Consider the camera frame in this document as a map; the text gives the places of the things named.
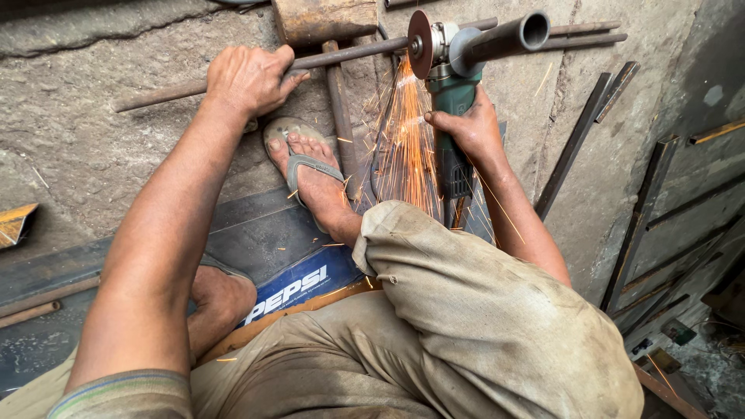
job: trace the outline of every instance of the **worker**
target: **worker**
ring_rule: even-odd
[[[285,75],[293,59],[289,46],[241,46],[212,61],[194,120],[116,232],[77,353],[3,400],[0,416],[639,418],[621,335],[572,290],[481,86],[464,115],[424,118],[478,170],[496,246],[401,201],[358,215],[323,137],[299,119],[270,122],[274,164],[383,291],[282,317],[192,370],[256,302],[245,274],[203,252],[245,124],[311,77]]]

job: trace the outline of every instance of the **green angle grinder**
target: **green angle grinder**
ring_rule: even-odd
[[[431,24],[427,14],[417,10],[409,21],[409,60],[415,76],[425,80],[432,95],[432,110],[462,115],[473,104],[486,61],[539,50],[550,29],[548,16],[541,10],[484,32],[450,22]],[[463,200],[473,193],[473,166],[453,137],[440,130],[434,130],[434,152],[443,224],[461,227]],[[459,200],[455,211],[451,207],[454,199]]]

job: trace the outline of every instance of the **flip-flop strap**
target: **flip-flop strap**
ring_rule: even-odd
[[[344,182],[344,175],[341,174],[339,169],[334,168],[318,159],[314,159],[313,157],[310,157],[306,154],[292,154],[290,156],[290,159],[287,161],[287,186],[290,187],[291,192],[295,192],[297,190],[297,167],[300,165],[314,168],[342,183]],[[300,199],[299,194],[295,194],[295,198],[297,198],[297,201],[300,202],[300,205],[305,207],[305,204]]]

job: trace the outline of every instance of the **foot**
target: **foot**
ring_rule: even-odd
[[[197,311],[187,320],[189,347],[200,358],[251,313],[256,287],[245,278],[200,266],[191,285],[191,299]]]
[[[269,157],[285,179],[287,179],[287,161],[290,158],[288,143],[295,153],[305,154],[339,169],[339,162],[329,145],[313,137],[289,133],[287,142],[277,138],[269,140]],[[337,242],[347,243],[353,247],[359,234],[361,217],[349,207],[343,184],[314,168],[300,165],[297,168],[297,189],[300,199],[311,210],[318,223],[331,234],[331,237]],[[352,232],[351,237],[350,223],[357,224],[356,233]]]

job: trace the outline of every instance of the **flip-flop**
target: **flip-flop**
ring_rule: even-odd
[[[231,268],[228,265],[225,265],[214,257],[208,255],[207,252],[202,254],[202,259],[199,261],[199,266],[212,266],[213,268],[220,269],[222,272],[225,273],[225,275],[229,275],[231,277],[241,277],[253,282],[253,280],[251,280],[251,278],[249,278],[248,275],[246,275],[245,273],[239,271],[238,269]]]
[[[330,145],[329,142],[326,141],[326,138],[324,138],[321,133],[319,133],[309,123],[303,121],[300,118],[285,116],[282,118],[274,119],[273,121],[269,122],[266,127],[264,127],[264,148],[266,148],[267,154],[271,155],[269,152],[269,140],[277,138],[283,140],[284,142],[287,142],[287,136],[289,135],[289,133],[297,133],[298,135],[315,138],[322,144]],[[287,186],[288,188],[290,188],[290,192],[295,192],[297,190],[297,168],[300,165],[314,168],[322,173],[327,174],[328,176],[333,177],[341,183],[344,183],[344,175],[341,174],[341,171],[339,171],[339,169],[329,165],[328,163],[324,163],[318,159],[314,159],[313,157],[310,157],[308,155],[297,154],[292,151],[292,147],[290,147],[289,144],[287,144],[287,149],[290,151],[290,159],[287,161]],[[300,205],[308,208],[305,203],[302,202],[302,199],[300,199],[299,194],[295,194],[295,198],[300,203]],[[318,220],[316,220],[315,216],[313,217],[313,219],[316,221],[316,226],[318,227],[318,230],[321,231],[321,233],[329,233],[323,227],[321,227],[320,224],[318,224]]]

